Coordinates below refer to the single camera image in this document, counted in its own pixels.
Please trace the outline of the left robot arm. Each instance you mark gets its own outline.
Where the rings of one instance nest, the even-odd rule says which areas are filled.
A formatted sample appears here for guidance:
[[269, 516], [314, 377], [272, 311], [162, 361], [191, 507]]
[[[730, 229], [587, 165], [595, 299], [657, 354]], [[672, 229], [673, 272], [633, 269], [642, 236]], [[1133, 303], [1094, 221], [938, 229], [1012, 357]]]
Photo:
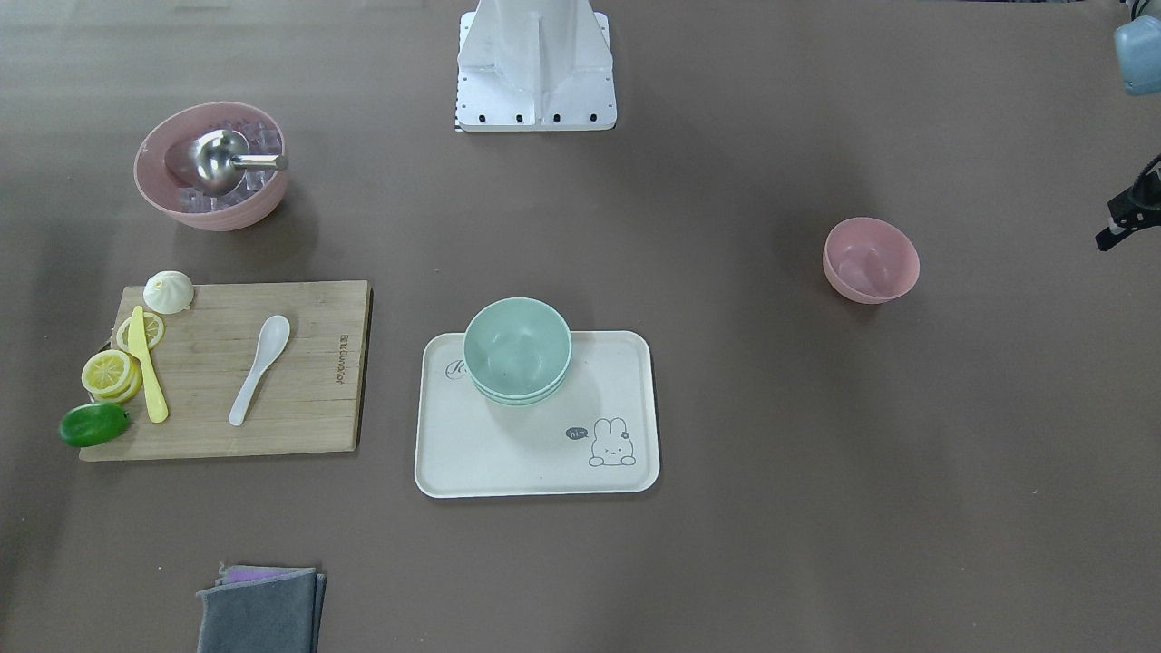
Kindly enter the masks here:
[[1127, 1], [1128, 21], [1115, 31], [1115, 51], [1125, 92], [1160, 91], [1160, 1]]

